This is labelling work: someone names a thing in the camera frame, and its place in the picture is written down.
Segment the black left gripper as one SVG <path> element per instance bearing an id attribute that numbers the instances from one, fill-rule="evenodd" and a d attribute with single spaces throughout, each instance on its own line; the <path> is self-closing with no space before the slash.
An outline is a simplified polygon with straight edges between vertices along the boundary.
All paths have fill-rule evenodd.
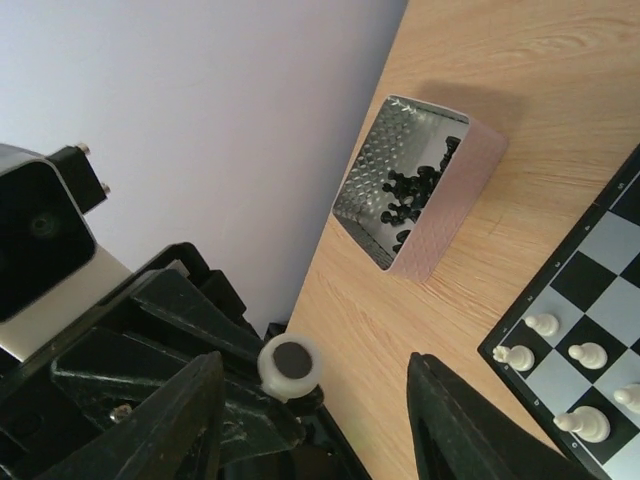
<path id="1" fill-rule="evenodd" d="M 364 479 L 319 385 L 279 401 L 261 387 L 264 341 L 195 246 L 156 255 L 24 365 L 1 361 L 1 475 L 32 479 L 126 419 L 200 354 L 222 355 L 224 479 Z M 179 470 L 195 470 L 192 445 Z"/>

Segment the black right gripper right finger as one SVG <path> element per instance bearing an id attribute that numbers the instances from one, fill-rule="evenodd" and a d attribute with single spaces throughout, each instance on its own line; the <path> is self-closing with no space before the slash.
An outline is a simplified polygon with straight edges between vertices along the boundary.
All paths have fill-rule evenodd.
<path id="1" fill-rule="evenodd" d="M 519 427 L 433 355 L 410 356 L 407 409 L 420 479 L 593 477 Z"/>

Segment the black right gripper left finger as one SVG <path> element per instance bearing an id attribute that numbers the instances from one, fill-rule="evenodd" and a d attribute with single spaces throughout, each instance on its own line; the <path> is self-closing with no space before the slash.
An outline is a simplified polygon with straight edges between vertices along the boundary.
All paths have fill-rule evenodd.
<path id="1" fill-rule="evenodd" d="M 172 479 L 197 443 L 193 477 L 215 479 L 224 402 L 221 354 L 200 355 L 126 419 L 39 477 Z"/>

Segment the white chess pawn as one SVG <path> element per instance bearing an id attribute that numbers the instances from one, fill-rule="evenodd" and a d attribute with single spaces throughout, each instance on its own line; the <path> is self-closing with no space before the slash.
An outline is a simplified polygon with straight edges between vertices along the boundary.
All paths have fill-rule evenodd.
<path id="1" fill-rule="evenodd" d="M 524 345 L 515 345 L 513 347 L 496 346 L 492 355 L 496 362 L 508 365 L 519 372 L 529 371 L 535 363 L 534 353 Z"/>
<path id="2" fill-rule="evenodd" d="M 311 393 L 319 385 L 322 368 L 316 344 L 293 333 L 269 340 L 257 359 L 262 390 L 283 403 Z"/>

